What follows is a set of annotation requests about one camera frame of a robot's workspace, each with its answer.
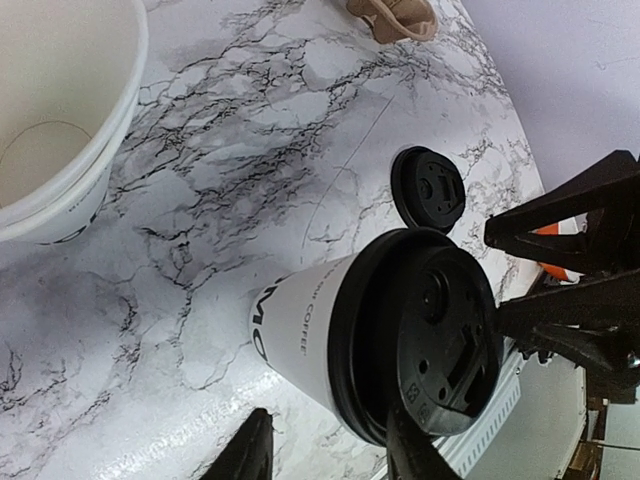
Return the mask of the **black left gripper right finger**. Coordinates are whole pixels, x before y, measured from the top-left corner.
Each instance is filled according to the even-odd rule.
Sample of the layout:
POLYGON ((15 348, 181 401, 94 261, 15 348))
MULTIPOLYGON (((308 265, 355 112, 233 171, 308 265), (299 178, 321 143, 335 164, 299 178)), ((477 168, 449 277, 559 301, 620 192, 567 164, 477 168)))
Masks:
POLYGON ((401 407, 387 420, 386 451, 390 479, 455 479, 455 472, 430 438, 401 407))

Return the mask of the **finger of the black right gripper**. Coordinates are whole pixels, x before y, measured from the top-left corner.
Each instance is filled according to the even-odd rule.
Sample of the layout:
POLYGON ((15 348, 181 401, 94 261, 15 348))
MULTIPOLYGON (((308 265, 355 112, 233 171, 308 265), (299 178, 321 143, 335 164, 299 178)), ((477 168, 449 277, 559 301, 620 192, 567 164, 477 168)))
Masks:
POLYGON ((639 267, 639 161, 615 150, 556 189, 485 223, 485 244, 581 274, 639 267))
POLYGON ((614 385, 639 383, 639 279, 606 277, 509 300, 495 328, 614 385))

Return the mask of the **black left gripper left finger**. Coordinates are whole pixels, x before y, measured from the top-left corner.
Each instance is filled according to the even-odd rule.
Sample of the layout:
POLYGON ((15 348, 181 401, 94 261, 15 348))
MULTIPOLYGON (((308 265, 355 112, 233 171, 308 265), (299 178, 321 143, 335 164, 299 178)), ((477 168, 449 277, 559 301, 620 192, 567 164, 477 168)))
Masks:
POLYGON ((273 478, 273 417, 254 409, 200 477, 201 480, 269 480, 273 478))

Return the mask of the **black plastic cup lid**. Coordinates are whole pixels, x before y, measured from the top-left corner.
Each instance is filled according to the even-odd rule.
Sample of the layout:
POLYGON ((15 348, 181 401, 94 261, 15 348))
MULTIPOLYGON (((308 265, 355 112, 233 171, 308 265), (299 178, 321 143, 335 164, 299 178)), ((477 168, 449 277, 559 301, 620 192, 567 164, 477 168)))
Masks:
POLYGON ((337 414, 362 440, 387 443, 399 407, 430 437, 458 435, 497 385, 503 338, 477 260, 429 228, 388 231, 356 254, 329 324, 337 414))

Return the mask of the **white paper coffee cup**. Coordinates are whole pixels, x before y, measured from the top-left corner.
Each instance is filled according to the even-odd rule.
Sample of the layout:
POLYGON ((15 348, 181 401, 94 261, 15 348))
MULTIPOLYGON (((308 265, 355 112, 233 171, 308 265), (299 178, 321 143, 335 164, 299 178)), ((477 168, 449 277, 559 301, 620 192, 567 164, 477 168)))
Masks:
POLYGON ((249 334, 259 357, 304 394, 334 408, 328 337, 338 291, 353 255, 277 280, 257 295, 249 334))

